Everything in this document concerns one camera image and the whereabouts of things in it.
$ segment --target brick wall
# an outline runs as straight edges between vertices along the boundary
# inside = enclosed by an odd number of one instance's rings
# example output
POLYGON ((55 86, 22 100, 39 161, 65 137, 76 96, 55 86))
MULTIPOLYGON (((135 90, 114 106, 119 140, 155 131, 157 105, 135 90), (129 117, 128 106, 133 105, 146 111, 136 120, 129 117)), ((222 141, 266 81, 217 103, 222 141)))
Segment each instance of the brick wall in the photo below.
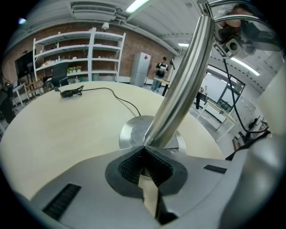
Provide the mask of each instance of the brick wall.
MULTIPOLYGON (((16 67, 15 67, 15 60, 17 60, 19 57, 23 55, 24 51, 31 51, 33 49, 33 40, 36 38, 36 40, 40 40, 42 38, 56 35, 59 31, 61 33, 66 32, 73 32, 73 31, 87 31, 92 27, 96 27, 97 31, 102 31, 101 25, 97 23, 70 23, 70 24, 63 24, 63 25, 57 25, 53 26, 44 30, 41 30, 26 39, 19 42, 17 45, 15 45, 11 50, 9 50, 6 55, 2 59, 1 67, 3 71, 3 75, 6 79, 8 79, 11 82, 14 82, 17 80, 17 73, 16 73, 16 67)), ((131 75, 132 70, 132 64, 133 64, 133 58, 136 53, 144 52, 149 54, 152 57, 151 62, 151 68, 148 74, 149 78, 152 78, 154 74, 154 70, 156 65, 162 61, 162 57, 166 56, 168 59, 171 59, 174 57, 174 55, 162 47, 160 44, 152 41, 151 39, 140 35, 134 31, 124 29, 118 26, 110 26, 110 29, 108 30, 110 33, 115 34, 123 34, 126 33, 126 38, 124 42, 124 47, 122 51, 122 59, 121 59, 121 66, 120 66, 120 76, 129 76, 131 75)), ((60 46, 65 45, 72 45, 72 44, 83 44, 84 42, 88 43, 88 39, 85 40, 70 40, 70 41, 64 41, 60 43, 60 46)), ((96 43, 102 43, 102 44, 109 44, 112 41, 101 41, 97 40, 96 43)), ((40 52, 42 46, 37 45, 36 46, 36 54, 40 52)), ((94 50, 94 57, 97 56, 111 56, 114 54, 114 52, 107 52, 107 51, 99 51, 94 50)), ((72 52, 64 52, 59 54, 61 58, 65 57, 68 59, 68 56, 77 56, 78 58, 83 58, 84 52, 83 51, 72 51, 72 52)), ((57 59, 57 55, 48 56, 44 59, 57 59)), ((39 58, 37 60, 36 66, 40 67, 43 63, 43 59, 39 58)), ((87 70, 87 63, 83 62, 74 62, 71 63, 72 66, 81 65, 83 70, 87 70)), ((100 63, 98 61, 93 62, 93 69, 113 69, 114 63, 112 62, 103 62, 100 63)), ((44 74, 44 75, 50 75, 51 68, 46 68, 45 71, 39 71, 37 72, 38 75, 44 74)))

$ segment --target cable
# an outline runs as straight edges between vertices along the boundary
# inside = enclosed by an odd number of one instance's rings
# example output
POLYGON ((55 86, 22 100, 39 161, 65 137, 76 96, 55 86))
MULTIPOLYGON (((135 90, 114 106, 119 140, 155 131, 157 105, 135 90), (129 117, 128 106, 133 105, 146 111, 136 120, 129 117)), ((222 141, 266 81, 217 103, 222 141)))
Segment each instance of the cable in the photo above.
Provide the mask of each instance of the cable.
POLYGON ((129 102, 129 101, 126 101, 126 100, 121 99, 121 98, 119 98, 118 96, 116 96, 116 94, 114 93, 114 91, 113 91, 112 89, 110 89, 110 88, 93 88, 93 89, 86 89, 86 90, 83 90, 83 88, 84 88, 84 86, 82 85, 82 86, 80 86, 80 87, 77 88, 77 89, 66 90, 66 91, 63 91, 63 92, 61 92, 58 88, 55 88, 55 91, 59 91, 61 97, 63 97, 63 98, 68 98, 68 97, 71 97, 71 96, 73 96, 73 95, 82 95, 82 92, 83 92, 83 91, 93 91, 93 90, 99 90, 99 89, 107 89, 107 90, 111 91, 111 92, 113 93, 113 95, 114 95, 117 99, 122 100, 122 101, 124 101, 124 102, 127 102, 127 103, 131 104, 131 105, 137 110, 139 116, 141 116, 139 110, 137 109, 137 107, 136 107, 135 105, 133 105, 133 104, 132 104, 131 102, 129 102))
POLYGON ((234 98, 234 93, 233 93, 232 84, 231 84, 231 77, 230 77, 229 72, 228 72, 227 62, 226 62, 225 59, 223 59, 223 62, 224 62, 225 69, 226 69, 226 71, 227 71, 228 83, 229 83, 230 88, 231 88, 233 108, 234 108, 234 110, 235 110, 235 112, 236 112, 237 118, 238 118, 238 120, 239 120, 239 122, 240 122, 242 128, 244 129, 245 132, 250 133, 250 134, 263 133, 263 132, 267 131, 268 127, 266 127, 264 130, 261 130, 261 131, 248 131, 248 130, 244 127, 244 125, 242 124, 242 121, 241 121, 241 119, 240 119, 240 116, 239 116, 238 111, 237 111, 237 108, 236 108, 236 100, 235 100, 235 98, 234 98))

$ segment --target ceiling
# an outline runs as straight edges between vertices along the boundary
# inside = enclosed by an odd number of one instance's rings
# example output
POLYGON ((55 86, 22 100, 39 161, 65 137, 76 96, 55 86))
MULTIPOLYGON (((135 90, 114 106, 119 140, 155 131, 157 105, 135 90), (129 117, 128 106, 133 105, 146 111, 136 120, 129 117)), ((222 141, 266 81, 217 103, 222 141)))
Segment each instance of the ceiling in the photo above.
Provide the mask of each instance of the ceiling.
MULTIPOLYGON (((23 38, 49 26, 76 21, 108 21, 141 33, 172 53, 180 54, 178 43, 190 42, 201 15, 197 0, 149 0, 134 13, 128 14, 125 10, 133 1, 42 0, 27 15, 27 22, 20 25, 12 36, 8 49, 23 38), (102 6, 109 10, 87 13, 73 8, 84 5, 102 6)), ((215 50, 211 55, 219 58, 219 53, 215 50)), ((282 58, 278 52, 256 51, 254 56, 247 57, 243 62, 260 73, 260 76, 255 76, 255 80, 249 79, 249 82, 262 92, 280 69, 282 58)), ((234 63, 234 66, 247 71, 239 64, 234 63)))

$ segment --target refrigerator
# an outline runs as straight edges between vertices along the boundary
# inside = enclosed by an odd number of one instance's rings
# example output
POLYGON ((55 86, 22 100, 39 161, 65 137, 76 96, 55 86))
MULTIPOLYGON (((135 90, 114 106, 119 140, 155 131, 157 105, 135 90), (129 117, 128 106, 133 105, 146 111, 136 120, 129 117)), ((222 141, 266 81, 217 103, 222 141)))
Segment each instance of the refrigerator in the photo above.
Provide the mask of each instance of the refrigerator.
POLYGON ((135 54, 131 71, 130 84, 142 87, 146 80, 151 56, 140 52, 135 54))

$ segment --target desk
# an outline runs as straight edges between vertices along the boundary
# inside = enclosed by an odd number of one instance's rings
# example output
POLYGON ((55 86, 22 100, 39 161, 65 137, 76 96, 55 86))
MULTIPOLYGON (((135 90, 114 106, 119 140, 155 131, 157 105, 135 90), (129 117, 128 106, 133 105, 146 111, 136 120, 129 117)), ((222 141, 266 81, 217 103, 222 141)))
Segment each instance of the desk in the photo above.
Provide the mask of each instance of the desk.
POLYGON ((29 96, 28 96, 28 93, 27 93, 27 89, 26 89, 26 87, 25 87, 25 84, 21 84, 21 85, 17 86, 16 88, 14 88, 14 89, 13 89, 13 93, 14 93, 14 92, 17 93, 17 96, 18 96, 18 98, 19 98, 19 100, 20 100, 20 103, 21 103, 22 107, 24 107, 23 101, 21 100, 21 97, 20 97, 20 94, 19 94, 19 90, 20 90, 22 87, 24 87, 26 96, 27 96, 27 98, 30 100, 30 98, 29 98, 29 96))
POLYGON ((227 129, 227 131, 225 131, 217 140, 216 142, 219 142, 235 125, 236 125, 236 121, 228 114, 225 113, 224 110, 222 110, 220 107, 218 107, 217 105, 215 105, 213 102, 211 102, 210 100, 206 101, 206 105, 203 107, 202 111, 198 114, 197 119, 202 115, 202 113, 205 111, 207 106, 211 106, 214 109, 216 109, 218 112, 223 111, 223 113, 221 115, 223 115, 227 120, 229 120, 231 122, 231 126, 227 129))
POLYGON ((168 81, 165 81, 165 80, 156 78, 156 77, 154 77, 153 80, 156 80, 156 81, 159 81, 159 82, 161 82, 161 83, 165 83, 165 84, 166 84, 166 85, 165 85, 165 88, 164 88, 164 91, 163 91, 163 93, 162 93, 162 96, 165 96, 165 94, 166 94, 166 92, 167 92, 167 89, 168 89, 168 86, 171 85, 171 83, 168 82, 168 81))
MULTIPOLYGON (((163 96, 124 83, 82 82, 61 88, 107 87, 137 106, 141 115, 155 115, 163 96)), ((8 126, 0 143, 2 169, 12 188, 26 198, 68 168, 85 159, 119 150, 119 134, 136 109, 106 89, 61 98, 50 91, 28 104, 8 126)), ((187 114, 178 128, 188 155, 224 159, 209 132, 187 114)))

